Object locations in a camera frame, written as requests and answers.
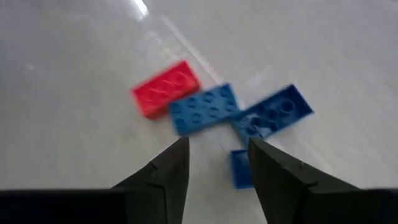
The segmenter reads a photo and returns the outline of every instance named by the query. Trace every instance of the red lego brick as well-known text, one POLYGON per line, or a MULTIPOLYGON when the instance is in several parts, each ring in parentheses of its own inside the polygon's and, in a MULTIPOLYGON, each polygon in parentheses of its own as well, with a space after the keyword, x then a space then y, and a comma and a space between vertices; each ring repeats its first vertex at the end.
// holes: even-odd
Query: red lego brick
POLYGON ((141 114, 156 119, 166 114, 167 105, 200 89, 200 83, 186 61, 156 74, 130 89, 141 114))

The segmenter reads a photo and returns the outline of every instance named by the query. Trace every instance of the blue brick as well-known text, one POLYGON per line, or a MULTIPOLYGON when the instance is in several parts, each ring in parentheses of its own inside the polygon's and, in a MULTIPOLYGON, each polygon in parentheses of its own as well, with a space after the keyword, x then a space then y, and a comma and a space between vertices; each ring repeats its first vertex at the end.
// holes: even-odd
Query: blue brick
POLYGON ((247 146, 250 137, 266 139, 311 113, 296 87, 289 85, 234 116, 231 125, 247 146))
POLYGON ((245 149, 231 151, 231 170, 236 189, 253 187, 248 151, 245 149))
POLYGON ((169 114, 181 136, 219 123, 238 113, 229 84, 188 96, 169 104, 169 114))

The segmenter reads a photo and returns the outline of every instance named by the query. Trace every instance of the lego brick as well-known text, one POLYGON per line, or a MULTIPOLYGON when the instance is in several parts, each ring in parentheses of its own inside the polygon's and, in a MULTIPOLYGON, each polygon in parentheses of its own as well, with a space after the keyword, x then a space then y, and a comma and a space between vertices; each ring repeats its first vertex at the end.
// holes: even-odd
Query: lego brick
POLYGON ((141 114, 156 119, 167 112, 167 105, 200 89, 200 83, 186 61, 158 73, 150 80, 131 88, 141 114))
POLYGON ((234 116, 231 125, 247 146, 250 137, 266 139, 311 113, 296 87, 289 85, 234 116))
POLYGON ((233 183, 236 189, 253 187, 248 151, 234 150, 230 154, 233 183))
POLYGON ((229 84, 169 104, 170 118, 180 136, 224 121, 238 111, 229 84))

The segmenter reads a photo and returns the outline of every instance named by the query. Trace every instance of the blue lego plate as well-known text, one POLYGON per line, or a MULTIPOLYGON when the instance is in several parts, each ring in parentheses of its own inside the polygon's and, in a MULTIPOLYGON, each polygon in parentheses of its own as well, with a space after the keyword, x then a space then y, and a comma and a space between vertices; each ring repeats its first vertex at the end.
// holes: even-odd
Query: blue lego plate
POLYGON ((239 112, 229 84, 169 104, 169 114, 180 136, 226 120, 239 112))
POLYGON ((246 149, 231 151, 231 170, 236 189, 253 187, 248 151, 246 149))
POLYGON ((300 92, 289 85, 234 116, 231 125, 247 146, 250 137, 266 139, 311 113, 300 92))

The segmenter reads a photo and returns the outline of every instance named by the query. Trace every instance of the toy brick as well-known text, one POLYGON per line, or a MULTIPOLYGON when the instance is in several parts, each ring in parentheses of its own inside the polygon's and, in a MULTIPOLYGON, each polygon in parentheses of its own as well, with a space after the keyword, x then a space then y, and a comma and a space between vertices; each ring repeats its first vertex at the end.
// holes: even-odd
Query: toy brick
POLYGON ((266 139, 311 113, 296 87, 289 85, 234 116, 231 125, 247 146, 250 137, 266 139))
POLYGON ((199 89, 200 83, 188 63, 181 61, 130 91, 141 114, 156 119, 167 112, 170 102, 199 89))
POLYGON ((230 154, 232 179, 236 189, 253 187, 248 150, 234 150, 230 154))
POLYGON ((169 104, 170 118, 180 136, 224 121, 238 111, 229 84, 169 104))

